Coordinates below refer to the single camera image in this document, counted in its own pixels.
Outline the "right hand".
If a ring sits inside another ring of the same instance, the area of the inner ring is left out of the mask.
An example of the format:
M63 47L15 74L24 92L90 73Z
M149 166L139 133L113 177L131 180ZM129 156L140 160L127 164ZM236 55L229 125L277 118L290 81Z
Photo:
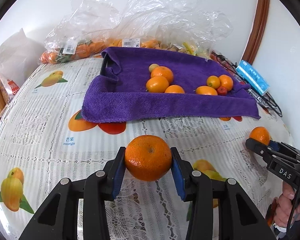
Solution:
M285 181L282 183L282 194L278 198L278 204L275 211L274 222L276 225L286 228L290 212L293 208L292 200L294 198L294 189ZM294 208L292 221L300 220L300 203Z

